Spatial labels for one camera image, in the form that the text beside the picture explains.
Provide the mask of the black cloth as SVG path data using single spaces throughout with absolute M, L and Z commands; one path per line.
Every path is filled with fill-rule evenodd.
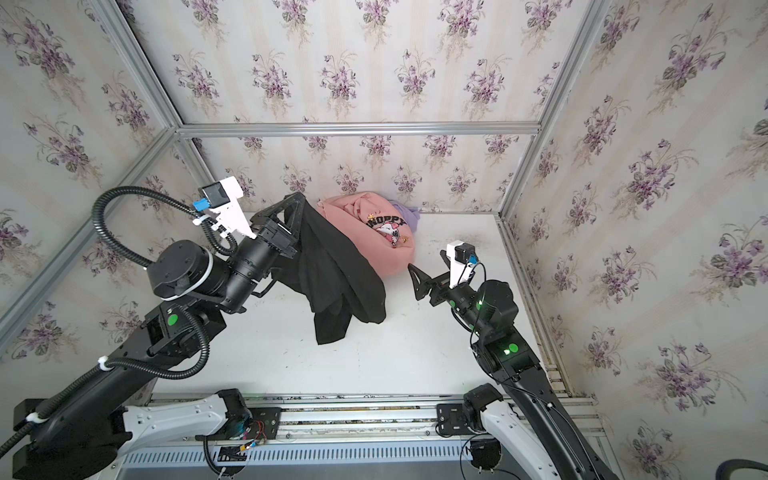
M 354 243 L 315 208 L 302 205 L 297 254 L 280 257 L 277 280 L 305 296 L 319 345 L 345 338 L 352 319 L 381 324 L 387 316 L 381 277 Z

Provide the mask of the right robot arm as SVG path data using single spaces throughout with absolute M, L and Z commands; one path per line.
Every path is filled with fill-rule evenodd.
M 508 283 L 452 287 L 447 273 L 416 289 L 443 302 L 470 330 L 470 349 L 492 383 L 464 395 L 468 423 L 493 436 L 532 479 L 615 479 L 554 393 L 545 369 L 515 327 L 518 305 Z

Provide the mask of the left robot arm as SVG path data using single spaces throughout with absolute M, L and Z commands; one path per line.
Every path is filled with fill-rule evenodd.
M 188 379 L 207 365 L 212 340 L 226 317 L 276 284 L 302 294 L 314 315 L 319 344 L 342 339 L 352 319 L 386 317 L 383 271 L 336 224 L 294 193 L 252 217 L 228 177 L 203 187 L 187 204 L 164 193 L 121 186 L 93 204 L 99 239 L 147 273 L 157 306 L 132 325 L 121 324 L 115 348 L 62 391 L 26 399 L 14 411 L 13 435 L 1 452 L 16 479 L 86 479 L 136 450 L 181 437 L 204 444 L 237 440 L 249 449 L 264 438 L 237 389 L 158 409 L 131 398 L 158 379 Z M 189 215 L 205 244 L 178 240 L 156 259 L 124 245 L 108 228 L 107 207 L 123 196 L 155 200 Z

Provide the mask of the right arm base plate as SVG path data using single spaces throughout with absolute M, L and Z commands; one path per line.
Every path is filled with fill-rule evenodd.
M 486 383 L 465 393 L 458 403 L 439 403 L 435 432 L 442 438 L 483 433 L 481 413 L 488 405 L 502 400 L 497 388 Z

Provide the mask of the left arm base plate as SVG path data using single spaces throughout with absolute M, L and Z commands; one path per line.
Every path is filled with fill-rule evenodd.
M 266 442 L 275 440 L 282 410 L 279 407 L 247 407 L 238 389 L 219 390 L 213 395 L 225 407 L 224 422 L 206 435 L 197 435 L 196 440 L 253 440 Z

